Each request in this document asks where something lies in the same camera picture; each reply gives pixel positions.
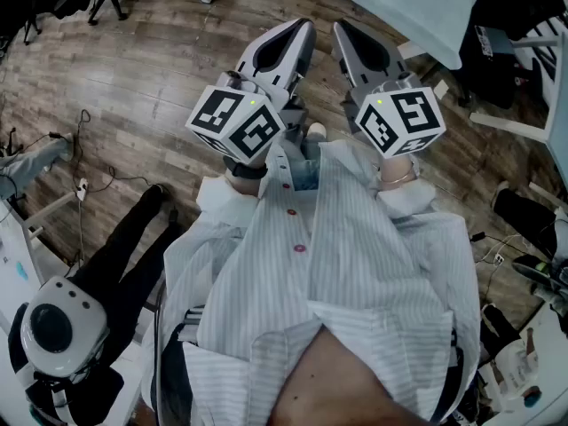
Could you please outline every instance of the bracelet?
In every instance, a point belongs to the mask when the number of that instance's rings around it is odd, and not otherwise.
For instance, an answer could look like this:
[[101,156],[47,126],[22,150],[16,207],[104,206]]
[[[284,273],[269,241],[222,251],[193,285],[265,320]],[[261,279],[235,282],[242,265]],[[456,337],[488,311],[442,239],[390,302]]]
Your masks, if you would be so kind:
[[405,174],[405,176],[399,178],[398,180],[394,180],[394,181],[384,181],[384,180],[381,178],[381,183],[384,184],[384,185],[396,185],[396,184],[398,184],[398,183],[400,183],[400,182],[405,181],[407,178],[411,177],[413,174],[414,174],[414,165],[411,166],[410,170]]

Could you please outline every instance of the striped shirt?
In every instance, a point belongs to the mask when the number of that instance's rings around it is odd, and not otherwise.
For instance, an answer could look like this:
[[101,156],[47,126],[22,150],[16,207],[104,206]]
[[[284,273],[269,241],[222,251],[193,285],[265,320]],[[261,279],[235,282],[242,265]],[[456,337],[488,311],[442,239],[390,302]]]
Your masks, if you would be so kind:
[[420,179],[379,192],[376,169],[348,142],[320,146],[311,236],[288,159],[273,144],[259,199],[205,178],[201,216],[165,254],[164,342],[205,304],[198,346],[183,347],[207,425],[265,425],[322,326],[426,420],[453,328],[464,352],[456,405],[475,374],[479,300],[463,218],[435,212],[434,187]]

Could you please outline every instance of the black watch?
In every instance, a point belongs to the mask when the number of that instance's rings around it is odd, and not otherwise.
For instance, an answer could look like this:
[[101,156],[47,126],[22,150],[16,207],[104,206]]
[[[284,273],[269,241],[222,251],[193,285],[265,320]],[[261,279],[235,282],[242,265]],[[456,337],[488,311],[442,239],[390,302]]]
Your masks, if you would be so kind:
[[233,177],[246,178],[248,180],[260,180],[266,175],[266,172],[268,172],[266,164],[261,168],[254,169],[242,162],[236,162],[230,156],[223,156],[223,162],[225,163],[226,168],[231,171]]

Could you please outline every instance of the white cube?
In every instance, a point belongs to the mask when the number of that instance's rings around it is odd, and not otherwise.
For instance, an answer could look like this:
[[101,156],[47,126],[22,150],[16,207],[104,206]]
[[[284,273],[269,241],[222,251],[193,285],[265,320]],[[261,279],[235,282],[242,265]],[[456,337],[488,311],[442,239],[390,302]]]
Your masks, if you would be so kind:
[[369,95],[355,123],[383,158],[422,150],[446,131],[430,87]]
[[286,129],[267,96],[212,85],[185,126],[210,148],[245,164]]

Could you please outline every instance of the black circular lens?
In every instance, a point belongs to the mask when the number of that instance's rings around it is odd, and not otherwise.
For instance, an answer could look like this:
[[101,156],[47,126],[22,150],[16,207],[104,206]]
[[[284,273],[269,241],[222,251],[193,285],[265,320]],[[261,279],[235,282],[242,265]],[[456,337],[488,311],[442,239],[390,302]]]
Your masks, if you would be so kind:
[[29,317],[32,334],[39,346],[51,353],[60,353],[69,347],[73,338],[71,322],[65,313],[53,304],[40,304]]

